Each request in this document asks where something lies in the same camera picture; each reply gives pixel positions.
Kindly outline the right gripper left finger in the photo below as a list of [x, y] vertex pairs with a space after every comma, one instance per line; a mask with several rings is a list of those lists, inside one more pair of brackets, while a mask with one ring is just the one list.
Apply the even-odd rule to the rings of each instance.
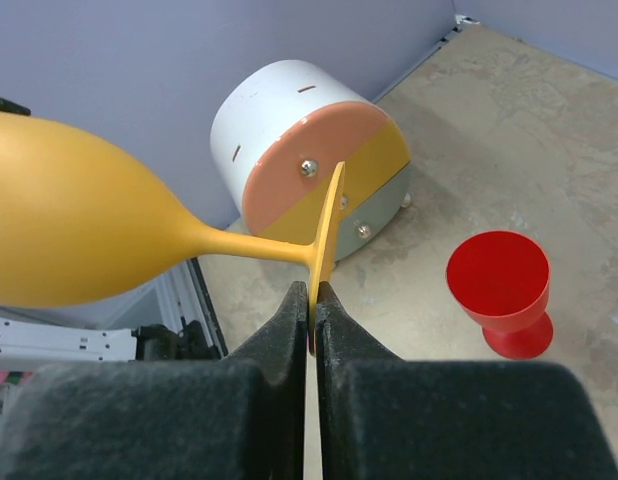
[[299, 479], [307, 289], [218, 361], [56, 364], [0, 426], [2, 479]]

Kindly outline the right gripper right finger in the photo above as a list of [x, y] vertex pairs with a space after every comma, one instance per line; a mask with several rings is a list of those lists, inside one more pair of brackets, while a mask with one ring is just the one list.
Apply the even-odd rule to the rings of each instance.
[[589, 397], [547, 362], [408, 361], [344, 309], [316, 313], [327, 479], [617, 479]]

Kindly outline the red plastic goblet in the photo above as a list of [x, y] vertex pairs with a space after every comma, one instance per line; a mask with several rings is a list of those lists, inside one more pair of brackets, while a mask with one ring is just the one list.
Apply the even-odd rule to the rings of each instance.
[[502, 230], [474, 235], [451, 254], [446, 283], [496, 354], [530, 360], [550, 346], [550, 263], [535, 241]]

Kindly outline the orange plastic goblet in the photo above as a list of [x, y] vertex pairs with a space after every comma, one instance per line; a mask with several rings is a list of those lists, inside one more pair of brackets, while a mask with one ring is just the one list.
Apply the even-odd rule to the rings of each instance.
[[132, 290], [200, 255], [302, 264], [308, 303], [333, 269], [345, 167], [331, 176], [314, 240], [213, 228], [145, 165], [98, 136], [0, 111], [0, 305], [54, 308]]

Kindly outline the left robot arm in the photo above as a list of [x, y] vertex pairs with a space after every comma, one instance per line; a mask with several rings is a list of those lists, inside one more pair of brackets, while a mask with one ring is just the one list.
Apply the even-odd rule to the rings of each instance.
[[25, 323], [0, 317], [0, 371], [35, 371], [58, 362], [212, 360], [198, 321], [175, 333], [163, 325], [88, 330]]

